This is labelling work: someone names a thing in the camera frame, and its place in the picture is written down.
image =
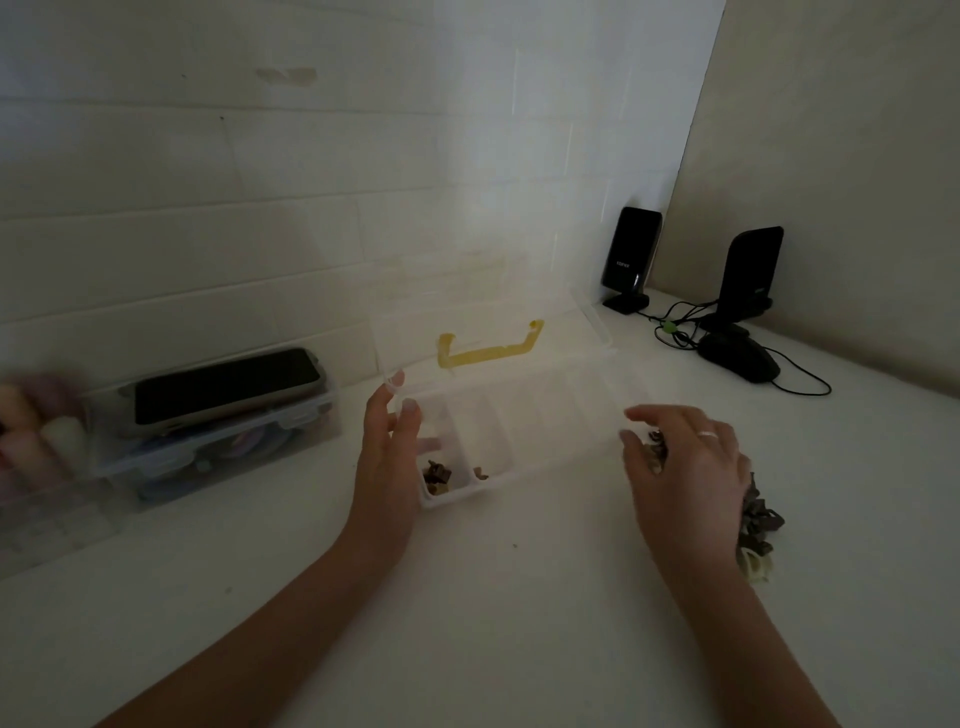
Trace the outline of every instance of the white wall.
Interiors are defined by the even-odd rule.
[[[350,294],[389,256],[506,245],[596,293],[723,0],[0,9],[0,360],[100,386],[300,339],[371,376]]]
[[[960,4],[731,0],[654,284],[786,236],[765,326],[960,396]]]

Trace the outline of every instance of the left hand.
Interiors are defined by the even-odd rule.
[[[420,511],[420,407],[404,400],[399,413],[390,414],[387,404],[393,397],[381,384],[367,401],[353,504],[341,535],[386,569],[406,550]]]

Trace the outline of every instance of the white desk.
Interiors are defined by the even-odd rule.
[[[670,301],[655,295],[649,310]],[[960,401],[758,331],[835,389],[792,397],[667,349],[645,319],[600,312],[655,396],[736,427],[787,520],[759,592],[840,720],[955,725]],[[788,368],[784,381],[816,386]],[[371,389],[346,390],[342,439],[0,582],[0,725],[93,723],[320,555],[346,517]],[[614,439],[603,457],[424,513],[282,724],[715,724]]]

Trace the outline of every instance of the black mouse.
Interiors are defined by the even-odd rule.
[[[709,333],[697,342],[697,353],[754,384],[773,381],[780,375],[774,357],[747,335]]]

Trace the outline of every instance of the white brick wall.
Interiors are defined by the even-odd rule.
[[[665,209],[722,10],[0,0],[0,363],[101,386],[298,340],[353,381],[369,264],[449,248],[595,295],[619,209]]]

